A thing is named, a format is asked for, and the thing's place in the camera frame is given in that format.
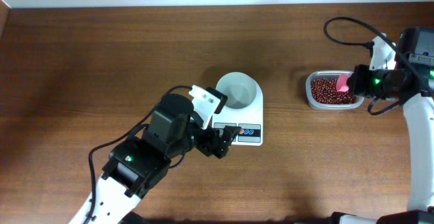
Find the green led light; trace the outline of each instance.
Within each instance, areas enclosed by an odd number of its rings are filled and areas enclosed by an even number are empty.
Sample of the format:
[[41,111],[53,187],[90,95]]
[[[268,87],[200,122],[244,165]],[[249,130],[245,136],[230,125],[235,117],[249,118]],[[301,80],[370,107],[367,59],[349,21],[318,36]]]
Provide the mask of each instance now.
[[378,85],[381,82],[380,79],[374,78],[374,85]]

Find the wooden table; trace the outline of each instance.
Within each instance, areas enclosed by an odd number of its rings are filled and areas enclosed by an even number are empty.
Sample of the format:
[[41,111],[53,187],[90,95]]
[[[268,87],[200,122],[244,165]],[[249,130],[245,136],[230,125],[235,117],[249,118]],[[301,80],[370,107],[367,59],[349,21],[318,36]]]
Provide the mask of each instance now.
[[[264,144],[190,152],[135,209],[146,219],[275,221],[404,211],[410,147],[402,108],[315,111],[304,83],[369,52],[328,41],[333,16],[392,40],[434,27],[434,3],[12,10],[0,45],[0,222],[66,223],[90,192],[87,154],[131,128],[175,85],[231,71],[264,93]],[[374,36],[352,24],[331,34]],[[96,173],[111,148],[94,154]]]

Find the pink object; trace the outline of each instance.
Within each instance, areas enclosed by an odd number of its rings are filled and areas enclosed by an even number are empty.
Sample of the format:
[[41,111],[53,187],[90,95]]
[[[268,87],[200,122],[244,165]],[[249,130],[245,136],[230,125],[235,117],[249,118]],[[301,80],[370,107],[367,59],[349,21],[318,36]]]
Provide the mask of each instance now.
[[336,90],[338,90],[338,92],[348,92],[348,90],[350,90],[350,88],[347,86],[347,79],[350,76],[347,74],[342,74],[339,76],[338,78],[338,82],[336,83]]

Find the white bracket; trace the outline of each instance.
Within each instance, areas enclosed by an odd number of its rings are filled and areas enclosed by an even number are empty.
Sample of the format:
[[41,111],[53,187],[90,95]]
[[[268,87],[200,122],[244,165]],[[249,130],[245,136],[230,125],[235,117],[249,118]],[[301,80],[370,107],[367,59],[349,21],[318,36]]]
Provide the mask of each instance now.
[[[99,178],[96,183],[96,202],[93,216],[95,219],[90,221],[91,224],[117,224],[122,218],[134,209],[141,199],[133,195],[127,197],[126,188],[109,177],[107,180]],[[86,214],[90,210],[92,193],[87,197],[86,202],[80,208],[79,212],[69,222],[69,224],[82,224],[86,220]]]
[[356,217],[349,214],[343,215],[339,219],[339,224],[375,224],[375,223],[377,223],[377,220],[375,219]]
[[196,85],[193,85],[193,89],[189,94],[193,97],[191,102],[195,107],[194,110],[203,120],[201,128],[205,130],[210,123],[212,115],[220,104],[220,99]]
[[387,45],[383,39],[380,37],[375,37],[373,39],[374,47],[373,47],[373,54],[371,59],[371,65],[370,70],[375,71],[378,69],[389,69],[392,70],[395,68],[396,62],[395,62],[395,51],[392,50],[392,48]]

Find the black cable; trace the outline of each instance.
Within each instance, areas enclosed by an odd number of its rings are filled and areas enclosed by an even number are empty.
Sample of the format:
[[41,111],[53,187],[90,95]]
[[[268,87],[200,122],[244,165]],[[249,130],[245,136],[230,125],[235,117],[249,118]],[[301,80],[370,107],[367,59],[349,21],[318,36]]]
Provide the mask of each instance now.
[[134,138],[134,136],[141,131],[142,129],[148,130],[149,124],[141,124],[139,126],[134,126],[131,130],[130,133],[127,136],[127,141],[132,140]]
[[92,182],[92,199],[91,199],[90,210],[89,210],[89,212],[88,212],[88,214],[87,214],[87,216],[86,216],[86,220],[84,220],[83,224],[88,224],[88,223],[89,223],[90,219],[92,218],[92,216],[93,216],[93,214],[94,214],[94,211],[95,211],[95,204],[96,204],[96,178],[95,178],[95,169],[94,169],[94,161],[92,160],[92,154],[93,154],[95,151],[97,151],[97,150],[99,150],[99,149],[101,149],[101,148],[103,148],[103,147],[107,147],[107,146],[113,145],[113,144],[119,142],[120,140],[124,139],[125,137],[127,137],[127,136],[132,132],[132,130],[133,130],[134,128],[141,126],[142,123],[145,122],[145,121],[149,118],[149,116],[152,115],[152,113],[154,113],[155,109],[157,108],[158,104],[160,103],[161,99],[162,99],[164,96],[168,95],[169,93],[171,93],[171,92],[173,92],[174,90],[179,89],[179,88],[185,88],[185,89],[190,89],[190,90],[192,90],[192,87],[190,87],[190,86],[175,86],[175,87],[173,87],[173,88],[170,88],[170,89],[169,89],[169,90],[168,90],[168,91],[167,91],[167,92],[166,92],[166,93],[165,93],[165,94],[160,98],[160,100],[158,100],[157,104],[155,104],[155,106],[154,106],[154,107],[149,111],[149,113],[148,113],[145,117],[143,117],[143,119],[141,119],[141,120],[140,120],[140,121],[139,121],[135,126],[133,126],[132,129],[130,129],[129,131],[127,131],[124,135],[122,135],[122,136],[119,137],[118,139],[113,140],[113,141],[108,142],[108,143],[105,143],[105,144],[102,144],[102,145],[99,145],[99,146],[97,146],[97,147],[94,147],[94,148],[89,152],[90,179],[91,179],[91,182]]
[[173,166],[169,166],[169,169],[178,167],[184,161],[184,158],[185,158],[185,153],[182,155],[181,160],[179,160],[178,163],[174,164]]
[[379,97],[374,98],[374,100],[372,100],[372,102],[368,105],[368,112],[371,115],[381,115],[383,113],[386,113],[388,111],[390,111],[391,109],[394,109],[395,107],[397,107],[398,105],[401,104],[401,101],[397,101],[394,102],[393,104],[389,105],[388,107],[385,107],[384,109],[377,111],[377,112],[372,112],[372,108],[374,107],[374,105],[377,103],[377,101],[379,100]]
[[[402,54],[395,45],[393,45],[393,43],[392,43],[391,40],[387,39],[387,37],[385,37],[379,30],[375,29],[373,26],[371,26],[368,23],[365,23],[365,22],[363,22],[361,20],[358,20],[358,19],[355,19],[355,18],[346,17],[346,16],[338,16],[338,17],[331,18],[331,19],[327,20],[327,22],[324,24],[324,34],[329,39],[331,39],[332,41],[334,41],[336,43],[343,44],[343,45],[355,45],[355,44],[359,45],[360,44],[360,43],[353,43],[353,44],[346,43],[346,42],[339,41],[339,40],[337,40],[337,39],[329,36],[328,32],[327,32],[327,26],[329,25],[329,23],[331,23],[333,21],[336,21],[336,20],[346,20],[346,21],[349,21],[349,22],[353,22],[353,23],[359,24],[359,25],[367,28],[371,32],[373,32],[375,35],[378,35],[402,59],[402,61],[404,62],[404,64],[407,66],[407,68],[409,68],[409,70],[411,70],[411,72],[413,73],[413,75],[419,80],[419,83],[422,84],[423,86],[425,86],[425,84],[422,82],[422,78],[420,77],[419,73],[412,66],[412,64],[410,64],[410,62],[408,61],[408,59],[406,58],[406,56],[404,54]],[[425,88],[427,89],[427,91],[428,91],[428,93],[429,93],[430,96],[434,95],[433,90],[429,86],[425,86]]]
[[365,47],[365,48],[367,48],[367,49],[369,49],[369,50],[372,50],[372,48],[374,47],[374,42],[373,42],[373,41],[369,41],[369,42],[367,42],[367,43],[352,43],[352,42],[348,42],[348,41],[337,40],[336,38],[332,37],[332,36],[328,33],[327,28],[328,28],[329,23],[331,23],[331,22],[333,22],[333,21],[335,21],[335,19],[332,18],[332,19],[329,19],[326,23],[324,23],[324,28],[323,28],[323,30],[324,30],[324,35],[325,35],[328,39],[330,39],[331,41],[334,41],[335,43],[339,43],[339,44],[341,44],[341,45],[359,45],[359,46]]

